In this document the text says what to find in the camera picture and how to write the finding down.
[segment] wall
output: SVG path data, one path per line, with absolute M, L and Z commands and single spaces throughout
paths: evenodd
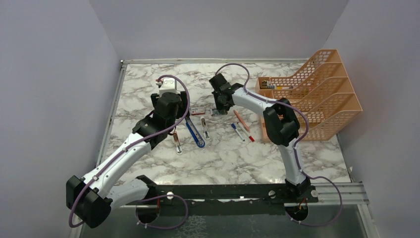
M 420 1 L 350 0 L 325 48 L 338 48 L 364 112 L 339 137 L 382 238 L 420 232 Z
M 307 58 L 347 0 L 90 0 L 122 59 Z
M 1 237 L 68 237 L 65 183 L 94 167 L 120 64 L 87 0 L 0 3 Z

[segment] marble tabletop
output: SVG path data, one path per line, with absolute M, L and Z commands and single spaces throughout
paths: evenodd
M 146 175 L 157 184 L 247 184 L 282 183 L 285 170 L 280 152 L 272 143 L 261 142 L 259 116 L 234 106 L 226 116 L 212 117 L 214 98 L 209 80 L 221 63 L 181 64 L 129 64 L 122 85 L 116 115 L 113 120 L 106 156 L 108 157 L 126 139 L 137 121 L 152 109 L 150 95 L 158 92 L 155 80 L 163 74 L 172 74 L 187 84 L 191 106 L 206 108 L 210 139 L 199 148 L 183 121 L 177 128 L 183 154 L 177 155 L 173 138 L 169 136 L 151 153 L 139 159 L 117 182 L 124 184 L 139 175 Z M 288 76 L 301 63 L 246 63 L 251 73 L 249 89 L 254 90 L 259 76 Z M 244 83 L 245 71 L 228 66 L 222 71 L 226 80 Z M 237 110 L 251 129 L 255 142 L 243 142 L 230 126 L 237 122 L 233 113 Z M 201 131 L 200 116 L 191 120 Z M 302 161 L 311 176 L 323 175 L 334 182 L 350 182 L 343 156 L 336 137 L 324 142 L 301 142 Z

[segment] desk organizer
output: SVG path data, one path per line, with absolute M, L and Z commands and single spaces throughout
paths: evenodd
M 310 123 L 306 141 L 329 140 L 362 111 L 337 50 L 317 51 L 292 76 L 259 77 L 255 92 L 277 100 L 287 98 L 302 111 Z M 302 134 L 305 121 L 296 116 Z M 262 140 L 269 142 L 263 118 L 261 127 Z

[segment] orange pen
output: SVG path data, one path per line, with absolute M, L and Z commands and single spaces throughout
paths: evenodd
M 245 124 L 244 120 L 239 115 L 239 113 L 236 110 L 233 110 L 233 112 L 235 113 L 236 117 L 239 119 L 239 121 L 241 122 L 241 124 L 245 127 L 245 130 L 247 130 L 247 132 L 250 132 L 249 127 Z

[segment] robotic arm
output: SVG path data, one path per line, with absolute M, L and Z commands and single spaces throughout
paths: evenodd
M 218 110 L 228 111 L 230 107 L 238 105 L 264 117 L 267 134 L 278 145 L 283 158 L 288 193 L 298 198 L 307 192 L 311 185 L 310 180 L 299 171 L 293 155 L 292 146 L 299 136 L 300 126 L 294 112 L 287 107 L 247 95 L 241 84 L 235 83 L 231 86 L 221 74 L 213 77 L 210 83 Z M 100 225 L 113 209 L 142 200 L 148 195 L 150 183 L 140 177 L 126 185 L 114 184 L 137 160 L 166 139 L 168 132 L 140 143 L 134 142 L 174 125 L 175 120 L 189 108 L 185 92 L 177 93 L 174 79 L 164 79 L 159 87 L 159 94 L 152 94 L 151 98 L 155 109 L 137 122 L 122 145 L 81 179 L 73 176 L 66 183 L 67 207 L 74 209 L 74 213 L 91 228 Z M 284 98 L 280 101 L 290 104 Z

